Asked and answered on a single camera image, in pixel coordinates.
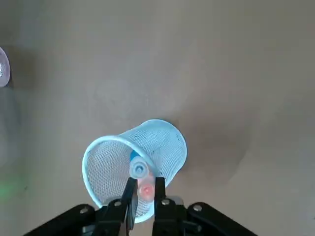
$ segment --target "wire mesh cup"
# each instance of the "wire mesh cup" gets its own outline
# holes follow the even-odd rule
[[[167,186],[182,168],[187,147],[181,132],[172,124],[151,119],[117,136],[103,136],[93,141],[84,153],[82,173],[85,186],[98,207],[120,197],[129,174],[130,154],[135,151],[156,177],[165,178]],[[154,203],[139,198],[135,223],[154,214]]]

